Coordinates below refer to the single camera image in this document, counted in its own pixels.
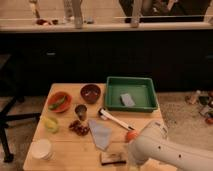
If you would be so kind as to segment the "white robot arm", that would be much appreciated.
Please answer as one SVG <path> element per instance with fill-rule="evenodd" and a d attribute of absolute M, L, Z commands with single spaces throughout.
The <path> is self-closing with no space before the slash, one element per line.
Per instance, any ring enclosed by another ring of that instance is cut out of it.
<path fill-rule="evenodd" d="M 162 122 L 149 122 L 127 145 L 130 161 L 142 166 L 152 158 L 183 171 L 213 171 L 213 151 L 174 143 L 167 135 Z"/>

